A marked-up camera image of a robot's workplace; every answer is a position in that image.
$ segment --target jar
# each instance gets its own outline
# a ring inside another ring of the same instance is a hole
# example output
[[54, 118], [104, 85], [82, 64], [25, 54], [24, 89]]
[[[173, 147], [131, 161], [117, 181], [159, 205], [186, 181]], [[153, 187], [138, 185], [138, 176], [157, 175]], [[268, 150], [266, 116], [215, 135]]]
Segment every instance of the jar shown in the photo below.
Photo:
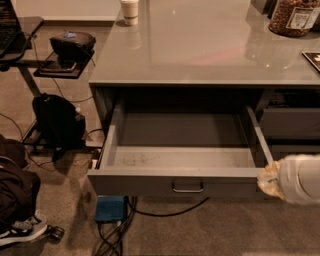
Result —
[[269, 29], [283, 36], [308, 34], [318, 18], [320, 0], [278, 0]]

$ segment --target desk cabinet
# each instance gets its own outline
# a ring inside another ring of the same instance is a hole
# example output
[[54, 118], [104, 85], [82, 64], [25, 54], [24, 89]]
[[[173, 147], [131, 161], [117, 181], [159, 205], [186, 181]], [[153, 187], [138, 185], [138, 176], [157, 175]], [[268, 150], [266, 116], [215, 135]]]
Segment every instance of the desk cabinet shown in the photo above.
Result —
[[88, 172], [98, 194], [260, 197], [265, 165], [318, 150], [320, 108], [269, 103], [276, 90], [320, 88], [301, 54], [319, 51], [319, 35], [276, 35], [236, 2], [140, 0], [130, 27], [119, 14], [89, 81], [108, 130]]

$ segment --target white sneaker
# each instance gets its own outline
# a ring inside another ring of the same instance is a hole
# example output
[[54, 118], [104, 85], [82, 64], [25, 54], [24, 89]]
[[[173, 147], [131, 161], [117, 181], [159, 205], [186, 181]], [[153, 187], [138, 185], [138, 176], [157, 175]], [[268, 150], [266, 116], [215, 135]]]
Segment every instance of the white sneaker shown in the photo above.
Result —
[[47, 218], [40, 213], [25, 221], [15, 221], [10, 230], [0, 235], [0, 246], [31, 241], [47, 230]]

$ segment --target black backpack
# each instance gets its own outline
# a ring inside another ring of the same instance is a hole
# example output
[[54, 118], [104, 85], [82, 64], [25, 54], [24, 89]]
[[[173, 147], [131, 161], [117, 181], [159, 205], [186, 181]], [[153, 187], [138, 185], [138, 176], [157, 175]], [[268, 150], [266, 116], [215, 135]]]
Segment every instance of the black backpack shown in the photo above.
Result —
[[80, 149], [85, 142], [85, 117], [65, 98], [52, 94], [35, 97], [32, 107], [37, 119], [36, 130], [48, 145], [67, 149]]

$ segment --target drawer handle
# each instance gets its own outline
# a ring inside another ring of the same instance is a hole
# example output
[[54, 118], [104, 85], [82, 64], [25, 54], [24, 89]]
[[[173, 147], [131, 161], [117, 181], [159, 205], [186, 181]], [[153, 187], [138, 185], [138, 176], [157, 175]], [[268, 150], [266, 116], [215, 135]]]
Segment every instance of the drawer handle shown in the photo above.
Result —
[[175, 193], [201, 193], [203, 192], [203, 184], [200, 183], [200, 189], [176, 189], [174, 183], [172, 183], [172, 190]]

